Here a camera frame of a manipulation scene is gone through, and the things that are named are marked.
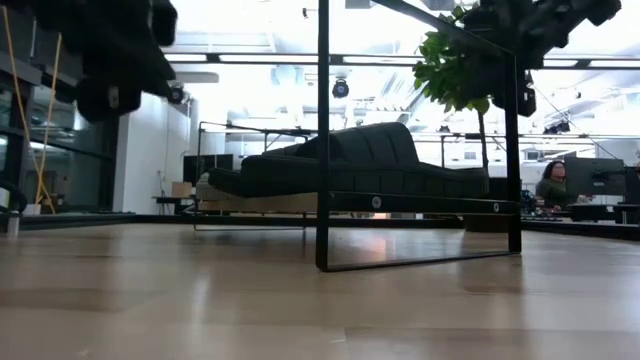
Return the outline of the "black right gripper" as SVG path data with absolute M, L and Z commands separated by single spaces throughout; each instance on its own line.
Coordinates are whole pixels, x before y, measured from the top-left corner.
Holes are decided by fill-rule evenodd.
M 600 26 L 621 10 L 621 0 L 536 0 L 519 21 L 519 65 L 541 68 L 553 48 L 564 48 L 569 34 L 584 20 Z M 520 17 L 520 0 L 480 0 L 462 18 L 465 30 L 512 29 Z M 516 86 L 499 89 L 492 104 L 505 108 L 507 94 L 517 100 L 519 116 L 536 112 L 536 91 L 529 70 L 516 72 Z

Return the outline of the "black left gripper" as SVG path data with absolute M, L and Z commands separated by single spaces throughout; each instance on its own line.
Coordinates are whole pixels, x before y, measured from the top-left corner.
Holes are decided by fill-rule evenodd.
M 67 50 L 82 57 L 84 74 L 97 77 L 76 86 L 85 120 L 137 110 L 142 91 L 171 92 L 175 72 L 161 51 L 175 40 L 178 14 L 170 0 L 32 0 L 32 11 L 41 28 L 61 33 Z

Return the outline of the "potted green leafy tree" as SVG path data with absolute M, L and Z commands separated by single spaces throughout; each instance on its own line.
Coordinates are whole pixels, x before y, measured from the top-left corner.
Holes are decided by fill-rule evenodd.
M 479 3 L 465 7 L 455 5 L 450 15 L 440 14 L 438 18 L 451 25 L 463 27 L 472 9 L 479 7 Z M 476 113 L 481 144 L 482 168 L 489 173 L 489 158 L 487 152 L 484 115 L 490 108 L 490 95 L 477 94 L 472 90 L 472 80 L 479 68 L 479 55 L 470 55 L 464 43 L 453 40 L 444 32 L 434 30 L 425 33 L 426 40 L 419 46 L 423 60 L 418 61 L 412 68 L 418 89 L 425 85 L 423 95 L 431 101 L 445 105 L 444 112 L 452 109 L 455 112 L 464 109 Z M 464 216 L 465 230 L 478 233 L 506 233 L 508 221 L 502 217 L 493 216 Z

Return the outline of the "person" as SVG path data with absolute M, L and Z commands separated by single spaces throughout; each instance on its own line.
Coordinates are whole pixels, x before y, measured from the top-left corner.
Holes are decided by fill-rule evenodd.
M 562 161 L 552 161 L 545 167 L 536 184 L 535 195 L 550 209 L 564 210 L 578 202 L 579 195 L 566 187 L 566 167 Z

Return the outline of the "black metal table frame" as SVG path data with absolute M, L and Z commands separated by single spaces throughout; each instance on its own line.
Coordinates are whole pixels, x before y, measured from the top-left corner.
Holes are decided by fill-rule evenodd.
M 291 217 L 231 217 L 231 216 L 169 216 L 139 214 L 79 214 L 79 215 L 24 215 L 20 218 L 22 230 L 44 230 L 55 228 L 90 227 L 119 224 L 179 224 L 207 226 L 265 226 L 265 227 L 315 227 L 314 218 Z M 351 219 L 331 218 L 331 227 L 343 228 L 388 228 L 388 229 L 458 229 L 463 221 L 458 218 L 445 219 Z M 562 235 L 574 235 L 640 243 L 640 225 L 608 225 L 596 223 L 551 222 L 523 220 L 523 231 L 534 231 Z

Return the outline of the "wooden shelf with black frame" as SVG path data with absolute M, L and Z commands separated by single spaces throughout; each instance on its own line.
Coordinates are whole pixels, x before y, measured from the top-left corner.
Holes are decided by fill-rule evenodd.
M 507 251 L 502 256 L 521 252 L 521 220 L 519 209 L 520 170 L 518 160 L 518 100 L 516 88 L 516 56 L 509 50 L 456 27 L 431 15 L 404 0 L 378 0 L 378 3 L 398 13 L 415 18 L 436 28 L 451 38 L 456 38 L 469 47 L 491 53 L 503 62 L 503 90 L 505 101 L 505 130 L 507 142 L 507 195 L 506 201 L 454 199 L 441 197 L 408 196 L 399 194 L 334 192 L 330 189 L 332 179 L 329 132 L 329 68 L 330 68 L 330 1 L 318 0 L 318 134 L 316 149 L 318 163 L 314 168 L 319 185 L 314 193 L 260 197 L 230 198 L 209 202 L 197 202 L 195 208 L 203 212 L 276 212 L 314 213 L 316 228 L 315 265 L 322 272 L 342 272 L 386 267 L 439 263 L 439 258 L 394 260 L 380 263 L 331 265 L 329 263 L 329 228 L 333 212 L 370 213 L 427 213 L 455 215 L 471 213 L 506 216 L 509 220 Z

